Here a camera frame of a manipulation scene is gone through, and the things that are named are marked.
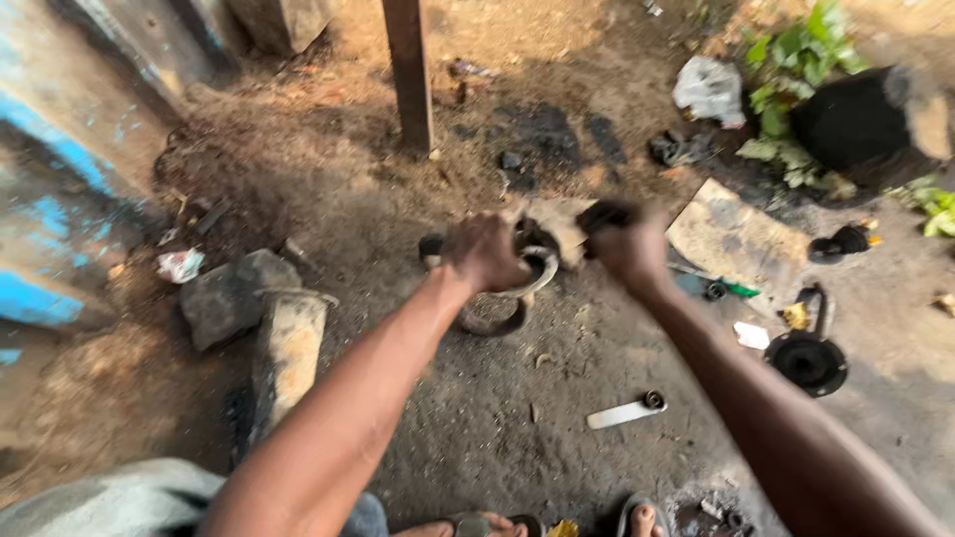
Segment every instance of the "forearm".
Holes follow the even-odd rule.
[[[209,536],[335,535],[394,432],[404,401],[471,290],[437,268],[356,343],[229,479]]]
[[[630,293],[669,334],[793,533],[947,534],[868,446],[741,353],[669,280]]]

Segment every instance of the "sandal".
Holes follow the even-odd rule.
[[[448,521],[455,527],[455,537],[486,537],[496,532],[489,520],[474,511],[458,513],[440,520]],[[518,524],[527,526],[527,537],[544,537],[547,534],[541,519],[534,515],[516,515],[507,517],[507,520],[515,526]]]
[[[617,537],[627,537],[633,534],[633,528],[630,527],[630,515],[637,505],[649,505],[653,507],[653,525],[663,529],[663,537],[672,535],[672,532],[669,530],[669,518],[666,512],[661,510],[650,498],[644,498],[634,494],[626,499],[624,509],[620,513],[620,522],[617,524]]]

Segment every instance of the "foot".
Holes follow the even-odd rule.
[[[656,513],[650,505],[637,505],[630,512],[633,537],[663,537],[663,528],[655,525]]]
[[[494,533],[491,533],[488,537],[527,537],[527,526],[523,524],[515,526],[511,521],[497,513],[481,512],[480,516],[487,519],[494,530]],[[450,522],[441,520],[406,529],[395,533],[393,537],[454,537],[454,535],[455,527]]]

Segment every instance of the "wooden post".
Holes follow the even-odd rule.
[[[431,88],[424,54],[424,30],[419,0],[382,0],[388,47],[392,51],[394,89],[405,146],[430,153],[434,141]]]

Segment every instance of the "soil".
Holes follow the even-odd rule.
[[[653,17],[641,2],[623,0],[429,2],[436,160],[401,150],[376,0],[349,2],[289,62],[250,58],[248,74],[228,92],[190,88],[188,126],[170,136],[155,177],[171,211],[180,208],[173,189],[188,196],[178,217],[183,232],[142,248],[116,274],[111,291],[127,312],[120,325],[65,345],[45,374],[21,427],[48,451],[5,500],[161,455],[228,472],[228,403],[247,382],[249,338],[193,351],[175,287],[153,276],[159,253],[196,247],[210,269],[293,238],[313,264],[301,269],[306,286],[342,301],[329,313],[322,346],[322,354],[339,355],[420,282],[418,239],[467,211],[526,195],[623,197],[672,218],[713,176],[812,234],[873,213],[889,227],[886,246],[868,257],[809,272],[847,294],[834,338],[853,357],[847,385],[821,404],[955,524],[945,511],[955,505],[955,478],[940,475],[955,467],[945,442],[952,432],[945,409],[955,402],[955,371],[944,359],[952,325],[914,298],[932,286],[955,289],[944,243],[920,237],[918,215],[889,202],[824,211],[781,188],[732,156],[749,131],[719,135],[722,152],[695,170],[655,163],[647,142],[664,130],[715,128],[686,123],[670,91],[691,50],[735,9],[713,0],[700,17],[692,0],[661,6]],[[456,57],[502,75],[471,76],[462,88],[448,72]],[[504,151],[521,155],[523,173],[499,170]],[[223,198],[232,208],[198,234],[193,219]],[[730,323],[743,314],[710,308]],[[905,326],[876,342],[870,335],[884,323]],[[648,389],[665,392],[664,414],[586,428],[586,414]],[[785,533],[666,336],[594,268],[559,272],[517,333],[445,336],[369,490],[394,531],[489,509],[537,513],[549,524],[574,519],[591,534],[614,526],[615,509],[633,492],[675,512],[715,491],[761,534]]]

